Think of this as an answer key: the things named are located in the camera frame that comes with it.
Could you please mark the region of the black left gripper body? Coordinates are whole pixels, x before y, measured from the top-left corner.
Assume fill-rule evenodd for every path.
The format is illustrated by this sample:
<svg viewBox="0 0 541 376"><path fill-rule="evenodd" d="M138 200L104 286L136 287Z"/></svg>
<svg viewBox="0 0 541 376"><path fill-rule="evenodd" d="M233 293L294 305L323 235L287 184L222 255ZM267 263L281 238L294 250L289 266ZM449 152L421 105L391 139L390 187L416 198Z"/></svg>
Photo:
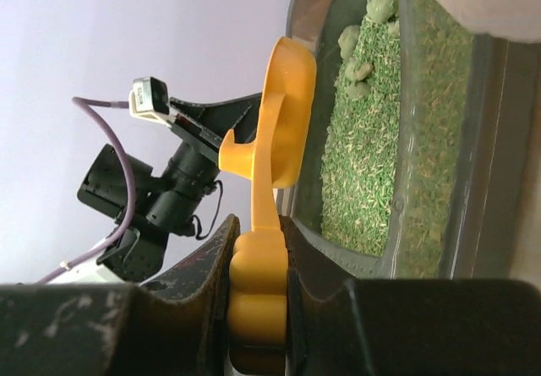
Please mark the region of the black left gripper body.
<svg viewBox="0 0 541 376"><path fill-rule="evenodd" d="M262 94L217 103L193 103L171 97L176 117L171 131L210 161L217 161L226 134L233 130L238 144L254 140Z"/></svg>

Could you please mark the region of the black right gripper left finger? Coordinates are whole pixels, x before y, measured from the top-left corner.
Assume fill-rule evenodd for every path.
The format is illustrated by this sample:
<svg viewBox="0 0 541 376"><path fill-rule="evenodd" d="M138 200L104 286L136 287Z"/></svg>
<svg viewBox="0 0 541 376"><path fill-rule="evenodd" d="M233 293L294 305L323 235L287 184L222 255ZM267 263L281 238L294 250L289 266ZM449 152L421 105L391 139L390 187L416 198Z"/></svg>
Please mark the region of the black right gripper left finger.
<svg viewBox="0 0 541 376"><path fill-rule="evenodd" d="M3 286L2 374L224 374L227 268L239 232L238 218L228 216L142 286Z"/></svg>

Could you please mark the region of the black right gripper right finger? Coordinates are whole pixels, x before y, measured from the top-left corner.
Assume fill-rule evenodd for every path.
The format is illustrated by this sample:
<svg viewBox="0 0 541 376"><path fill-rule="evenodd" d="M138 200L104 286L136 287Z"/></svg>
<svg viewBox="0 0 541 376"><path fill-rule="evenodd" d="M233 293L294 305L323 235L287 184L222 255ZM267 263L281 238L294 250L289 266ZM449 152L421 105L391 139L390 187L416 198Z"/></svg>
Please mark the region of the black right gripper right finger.
<svg viewBox="0 0 541 376"><path fill-rule="evenodd" d="M514 280L358 279L281 218L289 375L537 375L540 294Z"/></svg>

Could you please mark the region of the yellow litter scoop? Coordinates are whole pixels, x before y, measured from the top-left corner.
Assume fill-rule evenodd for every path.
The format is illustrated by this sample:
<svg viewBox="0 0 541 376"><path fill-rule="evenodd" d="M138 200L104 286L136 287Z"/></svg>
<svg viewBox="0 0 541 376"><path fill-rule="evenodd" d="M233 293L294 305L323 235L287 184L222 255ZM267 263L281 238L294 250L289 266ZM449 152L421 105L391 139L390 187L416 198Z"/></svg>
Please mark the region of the yellow litter scoop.
<svg viewBox="0 0 541 376"><path fill-rule="evenodd" d="M229 264L229 357L240 373L285 371L288 251L274 192L298 180L315 83L312 53L280 38L267 66L254 139L241 144L229 130L219 150L220 169L251 182L250 229L235 241Z"/></svg>

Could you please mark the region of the dark grey litter box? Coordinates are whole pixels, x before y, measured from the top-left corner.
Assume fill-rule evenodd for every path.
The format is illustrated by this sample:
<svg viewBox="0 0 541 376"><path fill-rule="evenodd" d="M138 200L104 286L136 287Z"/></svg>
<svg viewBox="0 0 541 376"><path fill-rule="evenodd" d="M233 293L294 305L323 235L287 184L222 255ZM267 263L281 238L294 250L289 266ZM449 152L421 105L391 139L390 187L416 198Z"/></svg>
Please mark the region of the dark grey litter box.
<svg viewBox="0 0 541 376"><path fill-rule="evenodd" d="M316 57L297 184L277 196L314 247L358 277L506 278L537 159L540 47L462 28L435 0L398 0L401 94L387 242L379 256L321 231L322 155L342 59L366 0L292 0L287 34Z"/></svg>

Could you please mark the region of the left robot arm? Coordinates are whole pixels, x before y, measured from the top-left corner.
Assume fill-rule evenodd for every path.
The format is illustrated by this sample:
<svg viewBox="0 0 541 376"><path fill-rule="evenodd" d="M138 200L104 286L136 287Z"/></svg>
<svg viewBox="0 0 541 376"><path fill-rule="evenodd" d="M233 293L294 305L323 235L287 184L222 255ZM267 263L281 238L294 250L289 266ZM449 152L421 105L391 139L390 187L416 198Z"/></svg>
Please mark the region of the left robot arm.
<svg viewBox="0 0 541 376"><path fill-rule="evenodd" d="M163 266L170 235L194 237L202 231L195 214L201 200L221 192L218 149L228 131L247 143L254 138L262 95L198 103L166 94L140 95L132 90L126 101L99 101L75 96L72 102L92 118L108 137L77 192L79 201L113 219L114 229L92 249L62 262L39 282L47 284L75 271L89 260L105 266L123 281L140 283ZM181 140L159 177L151 167L128 155L97 108L120 108L165 115L164 124Z"/></svg>

